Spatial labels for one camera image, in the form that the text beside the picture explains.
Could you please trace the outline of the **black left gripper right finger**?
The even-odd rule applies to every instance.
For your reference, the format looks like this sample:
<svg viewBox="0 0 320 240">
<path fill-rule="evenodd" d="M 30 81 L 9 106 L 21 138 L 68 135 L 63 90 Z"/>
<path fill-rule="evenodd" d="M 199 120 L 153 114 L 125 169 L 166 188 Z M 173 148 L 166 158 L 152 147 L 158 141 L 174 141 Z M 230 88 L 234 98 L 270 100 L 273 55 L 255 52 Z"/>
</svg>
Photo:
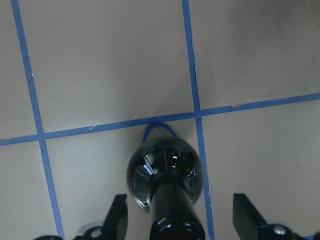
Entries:
<svg viewBox="0 0 320 240">
<path fill-rule="evenodd" d="M 268 225 L 246 194 L 233 194 L 232 222 L 240 240 L 257 240 L 258 231 Z"/>
</svg>

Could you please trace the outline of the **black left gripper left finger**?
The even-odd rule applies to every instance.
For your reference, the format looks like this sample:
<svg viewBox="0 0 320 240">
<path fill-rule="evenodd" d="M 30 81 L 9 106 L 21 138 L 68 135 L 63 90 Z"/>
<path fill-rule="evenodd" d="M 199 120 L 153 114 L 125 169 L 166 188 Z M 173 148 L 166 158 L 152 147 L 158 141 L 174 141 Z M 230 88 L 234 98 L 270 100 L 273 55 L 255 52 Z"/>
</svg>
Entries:
<svg viewBox="0 0 320 240">
<path fill-rule="evenodd" d="M 124 240 L 128 229 L 128 204 L 126 194 L 115 195 L 102 224 L 104 240 Z"/>
</svg>

